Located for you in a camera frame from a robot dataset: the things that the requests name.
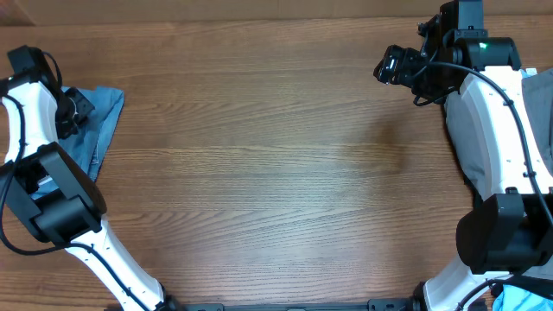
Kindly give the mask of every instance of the wood grain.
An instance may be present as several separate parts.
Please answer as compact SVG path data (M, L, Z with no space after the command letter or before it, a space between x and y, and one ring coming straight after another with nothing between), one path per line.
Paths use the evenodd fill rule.
M0 29L0 47L51 52L69 85L125 90L98 185L119 238L182 301L365 301L439 272L471 205L439 107L372 77L388 45L420 46L419 20ZM553 67L550 16L486 26L526 67ZM0 126L6 146L5 112ZM40 246L9 212L5 228ZM2 310L115 303L62 252L0 248L0 280Z

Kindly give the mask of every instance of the denim cloth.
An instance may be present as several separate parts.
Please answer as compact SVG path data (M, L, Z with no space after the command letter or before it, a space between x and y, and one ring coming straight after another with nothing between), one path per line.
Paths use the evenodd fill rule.
M553 311L553 301L526 290L505 285L503 293L493 302L493 311Z
M121 90L98 86L95 91L80 90L94 105L88 115L88 122L79 133L59 141L60 146L73 158L91 180L96 181L105 153L110 147L111 138L123 109L124 93ZM35 197L40 197L57 189L53 182L42 185Z

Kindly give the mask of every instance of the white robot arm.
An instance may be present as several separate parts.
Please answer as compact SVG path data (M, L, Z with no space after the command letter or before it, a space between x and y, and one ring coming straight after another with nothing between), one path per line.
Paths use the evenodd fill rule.
M515 44L488 38L481 1L444 4L419 24L419 35L420 51L388 47L374 75L411 88L417 106L457 99L455 109L472 119L474 152L484 162L486 182L477 186L484 203L457 226L458 256L415 297L427 310L460 310L488 285L520 284L522 273L551 258L553 221L545 201L553 200L553 178L526 115Z
M11 53L10 60L13 61L22 61L24 56L33 55L32 60L29 61L34 62L36 66L31 67L34 68L31 69L31 72L29 70L16 72L14 77L4 81L4 90L9 91L4 94L3 105L8 111L10 121L10 148L5 162L10 167L13 166L13 161L20 153L22 134L22 120L18 109L18 105L20 105L24 116L25 145L22 151L22 163L18 164L18 168L29 168L41 164L44 169L42 174L32 176L28 181L34 181L37 186L40 186L42 183L54 179L60 186L62 194L51 196L54 198L54 203L42 204L41 199L30 199L29 194L22 191L18 181L12 181L7 198L5 198L10 208L18 218L24 219L25 225L31 224L34 228L38 228L32 232L36 238L42 242L52 241L55 245L64 247L67 252L87 265L115 295L123 310L179 310L175 300L170 302L171 307L165 302L166 295L162 285L138 265L118 240L104 214L103 199L94 198L94 196L101 195L97 189L94 189L95 187L92 187L90 180L85 181L83 188L92 187L92 191L85 191L81 196L79 190L72 189L77 186L73 178L87 179L84 172L80 171L78 176L63 175L67 173L68 168L69 170L79 168L76 168L74 162L67 155L62 155L63 151L57 145L58 132L64 129L74 132L74 126L63 127L59 123L75 122L75 116L79 113L88 113L91 107L93 108L92 104L75 89L62 93L52 80L33 79L35 76L47 77L49 74L49 67L45 67L43 64L41 66L41 57L43 58L43 56L40 50L22 47ZM46 73L35 74L32 70ZM69 118L66 119L63 119L63 116L56 116L60 102L63 105L64 100L65 103L73 106L73 109L70 109L67 114ZM3 174L0 175L6 176L5 173L11 169L13 168L3 167ZM89 213L87 201L101 207L93 208L92 210L95 212ZM85 227L77 226L68 230L68 224L71 222L80 222Z
M553 178L543 165L525 113L514 42L487 37L481 1L475 0L444 4L440 15L419 25L419 33L425 38L421 51L390 46L374 74L380 82L411 88L416 105L461 97L473 119L486 163L486 185L479 189L485 202L457 227L459 255L410 299L283 310L461 310L488 285L511 283L530 267L545 264L553 253L553 222L545 203L553 201L549 194ZM65 248L85 263L123 310L193 310L166 295L162 285L132 259L109 227L99 190L57 144L58 138L76 132L92 104L74 89L61 91L39 49L21 47L9 56L16 74L0 81L10 119L10 149L0 168L0 184L11 186L5 188L2 206L6 201L37 240ZM419 98L427 101L418 103ZM26 121L23 150L20 111ZM15 171L20 174L12 179ZM59 190L31 199L29 195L50 179ZM195 310L221 308L203 305Z

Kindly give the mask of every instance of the black cable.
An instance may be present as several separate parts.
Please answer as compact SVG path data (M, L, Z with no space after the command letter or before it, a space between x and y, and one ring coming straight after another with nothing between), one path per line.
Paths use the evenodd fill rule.
M457 89L455 89L454 87L452 87L452 88L448 89L447 91L443 92L441 95L438 95L438 96L436 96L436 97L434 97L434 98L432 98L432 99L429 99L429 100L427 100L427 101L425 101L425 102L422 102L422 103L419 103L419 102L418 102L418 100L421 99L421 97L420 97L420 96L416 96L415 99L413 99L413 104L415 104L415 106L417 106L417 107L423 107L423 106L425 106L425 105L432 104L432 103L434 103L435 101L440 100L440 99L442 99L442 98L448 96L449 94L451 94L452 92L455 92L455 91L457 91Z
M438 49L436 49L436 51L434 51L434 53L432 54L432 57L430 57L429 62L434 61L434 58L435 58L437 55L438 55ZM416 72L415 74L413 74L412 79L415 79L416 77L418 77L419 75L421 75L421 74L426 70L427 67L428 67L428 65L425 65L423 68L421 68L421 70L419 70L418 72Z
M42 51L42 53L47 57L49 57L50 60L52 60L52 62L54 63L55 75L57 76L56 79L58 80L58 87L61 88L61 86L63 86L63 80L62 80L63 78L61 77L61 70L58 67L58 63L55 61L55 58L49 52Z
M500 279L490 279L490 280L486 280L485 282L483 282L482 284L480 284L479 286L475 287L473 290L471 290L462 300L461 302L459 302L457 304L457 308L455 309L455 311L461 311L465 305L474 297L476 296L481 290L485 289L485 288L491 288L492 285L494 284L503 284L503 285L510 285L510 286L513 286L513 287L516 287L516 288L519 288L519 289L522 289L522 290L526 290L528 292L531 292L532 294L534 295L538 295L544 299L547 299L547 300L551 300L553 298L552 295L546 295L544 293L540 293L540 292L536 292L535 290L533 289L530 289L529 287L527 286L524 286L523 284L517 284L517 283L512 283L511 279L507 279L507 280L500 280Z
M539 189L539 186L537 185L536 181L536 172L534 172L534 169L532 168L532 161L530 158L530 151L528 150L528 142L526 141L526 134L524 133L524 127L522 125L522 121L520 120L520 116L518 115L517 109L514 106L514 102L507 96L505 91L501 87L499 87L495 82L493 82L491 79L489 79L487 76L485 76L482 73L477 72L476 70L473 70L471 68L463 67L460 65L450 64L446 62L440 62L440 61L434 61L428 63L429 67L449 67L457 70L462 70L466 73L471 73L475 76L477 76L480 79L483 79L488 85L490 85L499 95L503 98L505 101L505 105L509 107L509 110L511 111L512 117L515 120L515 124L517 125L518 129L518 135L520 138L520 144L522 145L522 151L524 154L524 165L526 166L526 174L525 177L528 177L530 179L530 184L532 186L532 189L534 190L534 193L537 195L540 205L543 209L543 213L545 214L546 219L548 220L549 224L553 226L553 216L551 216L551 212L549 208L547 207L547 204L545 203L545 199L543 198L543 194L541 190Z
M2 197L0 198L0 240L2 240L2 243L8 249L10 249L11 251L14 251L17 254L24 255L24 256L37 256L37 255L42 255L42 254L48 254L48 253L51 253L51 252L54 252L54 251L63 250L63 249L68 248L68 247L79 247L81 249L84 249L84 250L88 251L88 253L93 254L96 257L96 259L98 259L104 265L105 269L108 271L110 276L113 277L113 280L115 280L115 282L121 287L121 289L123 290L123 292L125 292L125 294L127 294L127 296L129 296L144 311L149 311L149 308L146 307L138 299L138 297L136 297L130 291L130 288L126 287L123 284L123 281L121 281L121 279L115 273L113 268L91 246L84 245L84 244L68 243L68 244L64 244L64 245L49 247L49 248L43 249L43 250L26 251L26 250L22 250L22 249L19 249L19 248L15 247L8 240L8 238L6 237L6 235L3 231L3 221L2 221L3 207L5 205L6 198L8 196L8 191L10 190L11 182L13 181L14 175L16 174L17 166L19 165L19 163L21 162L21 159L23 158L23 153L24 153L26 144L25 144L25 116L23 114L23 107L17 99L11 97L10 95L4 95L4 97L9 99L17 107L17 111L19 112L19 121L20 121L20 125L21 125L21 134L20 134L21 136L20 136L20 139L19 139L19 151L17 152L16 159L14 160L13 168L9 172L8 178L6 179L6 182L3 185Z
M455 311L461 311L465 307L467 302L469 302L474 296L476 296L480 291L482 291L482 289L491 287L494 284L505 284L505 283L506 283L506 280L498 280L498 279L486 280L485 282L483 282L482 284L478 285L473 290L468 292L468 294L457 304L457 308L455 309Z
M21 125L21 129L20 129L21 136L19 138L19 151L17 152L17 156L16 156L16 159L14 161L13 169L10 171L10 173L8 175L8 178L6 179L6 183L4 183L3 189L2 189L2 197L0 199L0 240L2 240L2 243L4 245L6 245L6 247L8 249L10 249L11 251L14 251L15 253L17 253L19 255L24 255L24 256L36 256L36 255L48 254L48 253L53 252L53 251L61 250L61 249L63 249L63 247L59 247L59 246L50 247L50 248L47 248L47 249L44 249L44 250L38 250L38 251L21 250L21 249L15 247L8 240L8 238L6 237L6 235L3 231L3 222L2 222L3 207L6 203L6 197L8 196L8 190L10 189L11 182L13 181L14 175L16 174L16 168L19 165L19 162L21 161L21 159L23 158L23 153L24 153L24 150L25 150L25 117L23 115L23 107L17 99L11 97L10 95L4 95L4 97L9 99L17 107L17 111L19 112L19 123Z
M77 244L77 243L69 243L66 245L66 248L69 248L69 247L79 247L85 251L88 251L88 253L90 254L93 254L96 259L98 259L98 261L100 261L103 265L104 265L104 268L108 271L108 273L110 274L111 277L113 277L113 280L115 280L115 282L121 287L121 289L125 292L125 294L127 294L127 296L129 296L134 302L137 303L137 305L144 311L149 311L149 308L146 307L146 305L144 305L139 299L138 297L136 297L131 291L130 291L130 287L126 287L124 284L123 284L123 281L121 281L121 279L119 278L119 276L115 273L115 271L111 268L111 266L105 261L105 259L102 258L102 256L100 256L100 254L95 251L91 246L88 246L88 245L85 245L85 244Z

